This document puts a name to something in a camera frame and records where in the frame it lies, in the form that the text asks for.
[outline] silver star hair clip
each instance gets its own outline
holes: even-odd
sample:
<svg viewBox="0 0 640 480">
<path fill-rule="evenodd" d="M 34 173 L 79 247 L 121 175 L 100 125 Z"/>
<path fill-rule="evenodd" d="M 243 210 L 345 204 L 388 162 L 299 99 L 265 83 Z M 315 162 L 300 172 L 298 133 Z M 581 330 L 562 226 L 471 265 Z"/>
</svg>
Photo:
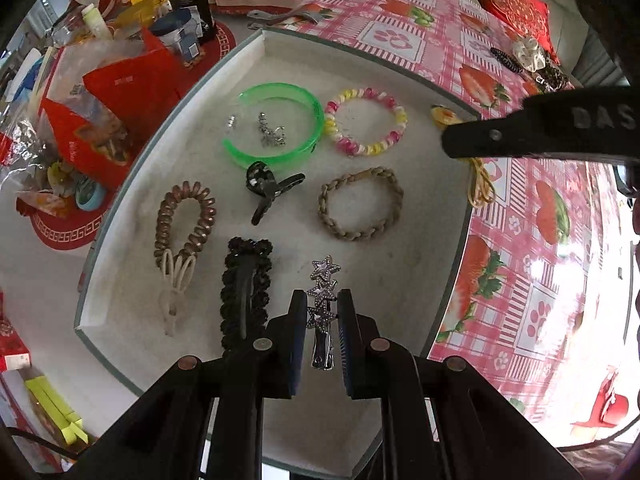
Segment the silver star hair clip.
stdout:
<svg viewBox="0 0 640 480">
<path fill-rule="evenodd" d="M 311 263 L 314 271 L 309 277 L 316 280 L 316 285 L 306 292 L 314 298 L 314 306 L 307 308 L 309 318 L 306 322 L 308 329 L 316 331 L 311 366 L 319 370 L 331 370 L 334 367 L 334 346 L 331 343 L 330 324 L 337 317 L 331 312 L 331 302 L 337 301 L 334 289 L 338 283 L 332 280 L 332 274 L 338 272 L 340 266 L 334 264 L 331 256 Z"/>
</svg>

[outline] white bottle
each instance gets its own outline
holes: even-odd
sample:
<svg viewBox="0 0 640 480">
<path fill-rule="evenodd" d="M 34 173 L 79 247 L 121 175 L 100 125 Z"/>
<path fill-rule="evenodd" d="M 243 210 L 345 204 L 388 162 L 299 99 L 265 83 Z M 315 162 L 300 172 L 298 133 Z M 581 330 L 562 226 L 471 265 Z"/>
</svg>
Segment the white bottle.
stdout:
<svg viewBox="0 0 640 480">
<path fill-rule="evenodd" d="M 94 4 L 87 5 L 82 9 L 82 19 L 89 27 L 89 30 L 99 40 L 112 40 L 113 37 L 109 31 L 109 27 L 104 23 L 104 19 L 100 14 L 100 11 L 95 8 Z"/>
</svg>

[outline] black claw clip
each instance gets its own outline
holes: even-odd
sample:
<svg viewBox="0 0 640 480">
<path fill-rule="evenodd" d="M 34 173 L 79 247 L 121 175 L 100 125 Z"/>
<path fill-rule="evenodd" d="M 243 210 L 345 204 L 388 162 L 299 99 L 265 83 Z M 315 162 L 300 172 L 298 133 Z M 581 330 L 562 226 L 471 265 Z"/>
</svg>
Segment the black claw clip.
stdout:
<svg viewBox="0 0 640 480">
<path fill-rule="evenodd" d="M 273 176 L 273 171 L 263 161 L 258 160 L 250 165 L 246 170 L 246 188 L 262 197 L 258 209 L 251 218 L 251 223 L 258 225 L 276 197 L 300 184 L 304 179 L 303 173 L 297 173 L 278 183 Z"/>
</svg>

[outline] green plastic bangle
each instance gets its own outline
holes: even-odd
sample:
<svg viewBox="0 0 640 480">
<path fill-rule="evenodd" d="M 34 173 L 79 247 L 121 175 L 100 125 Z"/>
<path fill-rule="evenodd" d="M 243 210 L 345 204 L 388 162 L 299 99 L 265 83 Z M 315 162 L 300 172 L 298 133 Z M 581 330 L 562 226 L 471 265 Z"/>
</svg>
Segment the green plastic bangle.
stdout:
<svg viewBox="0 0 640 480">
<path fill-rule="evenodd" d="M 294 150 L 281 155 L 251 155 L 238 150 L 232 144 L 231 140 L 227 138 L 223 139 L 222 145 L 225 147 L 226 152 L 231 156 L 234 162 L 243 168 L 248 168 L 258 160 L 263 161 L 270 168 L 290 164 L 292 162 L 302 162 L 314 150 L 316 143 L 322 134 L 322 128 L 324 127 L 324 112 L 322 111 L 322 107 L 318 102 L 318 99 L 316 99 L 309 91 L 288 83 L 264 83 L 252 86 L 238 96 L 238 101 L 247 105 L 257 103 L 258 101 L 264 101 L 266 99 L 288 99 L 305 106 L 314 115 L 315 124 L 313 126 L 312 133 L 307 140 Z"/>
</svg>

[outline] black barrette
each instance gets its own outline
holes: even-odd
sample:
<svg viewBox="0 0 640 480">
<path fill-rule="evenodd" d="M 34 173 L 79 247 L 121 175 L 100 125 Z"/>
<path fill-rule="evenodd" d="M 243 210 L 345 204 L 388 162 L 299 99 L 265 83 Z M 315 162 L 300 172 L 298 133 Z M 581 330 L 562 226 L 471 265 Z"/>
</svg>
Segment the black barrette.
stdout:
<svg viewBox="0 0 640 480">
<path fill-rule="evenodd" d="M 271 285 L 269 254 L 273 250 L 268 240 L 229 240 L 229 253 L 225 258 L 226 270 L 222 274 L 222 357 L 228 356 L 245 340 L 264 335 L 269 318 L 267 289 Z"/>
<path fill-rule="evenodd" d="M 503 52 L 499 48 L 495 48 L 494 46 L 492 46 L 489 50 L 494 55 L 495 59 L 500 61 L 500 63 L 502 63 L 509 70 L 515 72 L 516 74 L 522 72 L 522 67 L 518 63 L 518 60 L 513 56 L 510 56 L 506 52 Z"/>
<path fill-rule="evenodd" d="M 251 218 L 251 223 L 258 225 L 276 197 L 300 184 L 304 179 L 303 173 L 297 173 L 278 183 L 273 172 L 263 161 L 258 160 L 250 165 L 246 170 L 246 188 L 262 197 L 258 209 L 255 210 L 254 216 Z"/>
</svg>

